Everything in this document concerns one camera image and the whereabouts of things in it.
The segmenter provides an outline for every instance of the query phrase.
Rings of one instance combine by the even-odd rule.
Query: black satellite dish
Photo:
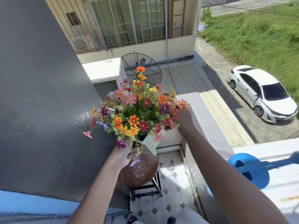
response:
[[[124,68],[126,70],[127,78],[131,81],[137,80],[138,74],[137,67],[145,67],[145,72],[142,74],[147,78],[144,81],[152,86],[156,86],[156,84],[160,83],[162,80],[162,73],[159,65],[153,58],[138,52],[128,53],[122,56],[122,61],[124,64]],[[129,65],[129,60],[135,60],[135,64]]]

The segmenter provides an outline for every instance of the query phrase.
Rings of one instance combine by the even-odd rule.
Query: flower bouquet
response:
[[[93,127],[102,125],[109,133],[114,132],[118,136],[118,148],[125,148],[123,140],[131,137],[139,154],[141,144],[156,155],[156,147],[165,131],[178,126],[175,122],[177,109],[173,103],[176,96],[175,93],[161,94],[160,84],[150,88],[144,81],[144,71],[144,67],[137,67],[138,81],[133,80],[132,86],[129,86],[130,81],[125,79],[119,89],[107,95],[101,110],[94,107],[92,124]],[[180,105],[186,105],[186,101],[181,100]],[[92,138],[91,132],[92,130],[83,134]]]

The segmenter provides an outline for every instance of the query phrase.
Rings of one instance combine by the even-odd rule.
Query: air conditioner unit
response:
[[[71,42],[73,48],[77,51],[84,51],[88,49],[94,49],[97,46],[96,41],[89,35],[83,35],[81,37],[72,38]]]
[[[103,101],[127,78],[121,58],[83,64],[83,67]]]

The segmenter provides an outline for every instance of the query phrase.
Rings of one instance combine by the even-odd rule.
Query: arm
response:
[[[68,224],[103,223],[121,169],[128,165],[132,155],[132,141],[125,141],[126,148],[115,147],[104,163]]]
[[[189,106],[178,110],[177,122],[200,172],[232,224],[288,224],[271,200],[230,166],[196,130]]]

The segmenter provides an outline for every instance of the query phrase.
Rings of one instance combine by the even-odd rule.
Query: blue pipe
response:
[[[174,82],[174,86],[176,87],[176,90],[178,92],[178,94],[180,94],[180,90],[178,89],[178,85],[176,84],[176,81],[174,80],[174,76],[172,74],[170,65],[169,65],[169,57],[168,57],[168,39],[167,39],[167,0],[164,1],[165,2],[165,38],[166,38],[166,56],[167,56],[167,65],[168,68],[170,70],[170,75],[172,77],[172,80]]]

